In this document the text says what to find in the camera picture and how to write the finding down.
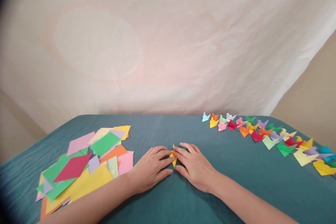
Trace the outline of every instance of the pink paper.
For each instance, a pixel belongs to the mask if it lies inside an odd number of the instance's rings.
[[[91,146],[91,144],[88,144],[88,142],[94,137],[95,132],[91,132],[87,135],[81,136],[75,140],[70,141],[69,148],[67,152],[67,156],[70,156],[72,154],[75,154],[78,151],[81,151],[88,146]]]
[[[119,176],[129,172],[133,168],[133,152],[117,157],[117,161],[121,162],[118,168]]]

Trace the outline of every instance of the red paper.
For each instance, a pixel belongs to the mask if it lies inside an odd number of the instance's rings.
[[[303,143],[303,141],[301,142],[295,142],[293,140],[293,137],[291,136],[290,138],[287,139],[287,141],[285,141],[285,144],[288,146],[288,147],[291,147],[293,145],[297,145],[296,148],[299,148],[300,145]]]
[[[229,126],[229,130],[233,130],[239,126],[239,124],[234,124],[232,121],[229,121],[227,125]]]
[[[259,135],[256,131],[253,131],[251,137],[255,142],[259,142],[264,138],[265,134]]]
[[[55,183],[79,177],[89,162],[91,156],[92,154],[71,158],[53,182]]]

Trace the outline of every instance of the table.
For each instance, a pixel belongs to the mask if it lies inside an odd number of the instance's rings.
[[[272,117],[257,120],[295,129]],[[335,223],[336,179],[320,176],[312,164],[301,167],[291,154],[267,150],[262,142],[239,131],[218,132],[202,115],[81,115],[0,166],[2,209],[13,223],[39,221],[41,201],[35,203],[40,173],[68,149],[69,141],[101,127],[131,125],[123,145],[134,152],[134,164],[150,147],[196,144],[221,173],[299,223]],[[297,133],[304,140],[309,138]],[[215,196],[194,188],[177,171],[152,190],[136,195],[107,215],[102,223],[242,223]]]

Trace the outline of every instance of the white backdrop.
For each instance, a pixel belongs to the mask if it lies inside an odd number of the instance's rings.
[[[1,88],[47,133],[79,114],[269,115],[336,0],[6,0]]]

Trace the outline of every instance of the left hand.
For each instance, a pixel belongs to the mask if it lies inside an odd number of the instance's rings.
[[[164,169],[174,161],[174,157],[161,160],[169,156],[172,151],[164,146],[152,147],[137,162],[137,164],[126,173],[133,184],[134,194],[145,192],[154,187],[161,180],[172,174],[171,169]]]

